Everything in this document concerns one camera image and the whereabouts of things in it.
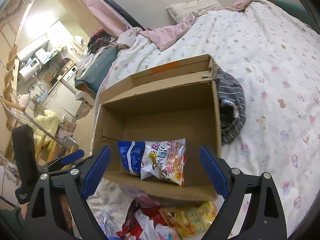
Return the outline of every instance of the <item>pink curtain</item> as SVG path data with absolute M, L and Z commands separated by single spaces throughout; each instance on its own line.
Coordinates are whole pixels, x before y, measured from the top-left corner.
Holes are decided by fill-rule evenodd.
M 132 26 L 104 0 L 79 0 L 88 8 L 102 25 L 103 29 L 112 36 L 119 37 Z

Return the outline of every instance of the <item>beige pillow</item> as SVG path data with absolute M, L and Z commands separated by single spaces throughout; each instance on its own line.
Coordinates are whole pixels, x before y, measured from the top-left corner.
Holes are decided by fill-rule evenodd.
M 189 15 L 190 12 L 222 8 L 223 7 L 218 0 L 194 0 L 192 2 L 171 5 L 167 8 L 167 11 L 170 13 L 176 23 L 180 23 L 184 17 Z

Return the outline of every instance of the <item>pink fabric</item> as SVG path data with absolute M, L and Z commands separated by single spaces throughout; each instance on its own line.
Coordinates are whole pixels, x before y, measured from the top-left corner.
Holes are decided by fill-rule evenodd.
M 132 26 L 103 0 L 79 0 L 111 36 L 119 37 Z
M 214 11 L 241 11 L 244 10 L 250 2 L 252 2 L 252 0 L 238 0 L 231 7 L 216 9 Z M 184 17 L 182 22 L 177 25 L 162 27 L 154 30 L 150 29 L 147 31 L 139 31 L 137 34 L 141 34 L 142 36 L 151 40 L 160 51 L 164 51 L 173 45 L 192 27 L 196 17 L 207 14 L 208 12 L 208 10 L 192 12 L 188 16 Z
M 196 17 L 190 13 L 181 23 L 154 30 L 140 31 L 139 34 L 151 40 L 160 51 L 164 51 L 180 39 L 193 25 Z

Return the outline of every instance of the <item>teal cushion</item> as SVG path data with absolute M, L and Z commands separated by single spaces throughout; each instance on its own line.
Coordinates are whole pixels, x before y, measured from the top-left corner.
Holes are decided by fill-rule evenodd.
M 316 22 L 314 21 L 313 17 L 310 14 L 308 14 L 308 12 L 303 6 L 297 5 L 287 0 L 267 0 L 267 1 L 274 3 L 276 6 L 279 6 L 282 10 L 286 11 L 291 16 L 308 24 L 314 30 L 317 30 Z
M 75 82 L 75 86 L 85 83 L 89 90 L 97 94 L 98 89 L 107 76 L 112 63 L 117 59 L 118 49 L 111 47 L 106 49 L 87 69 L 82 77 Z

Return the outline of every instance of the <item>green sleeve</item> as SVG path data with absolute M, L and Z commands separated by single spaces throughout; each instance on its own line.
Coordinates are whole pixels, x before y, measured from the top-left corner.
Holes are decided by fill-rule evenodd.
M 21 216 L 21 208 L 15 207 L 13 210 L 0 210 L 0 213 L 7 220 L 8 224 L 12 227 L 14 232 L 22 238 L 24 220 Z

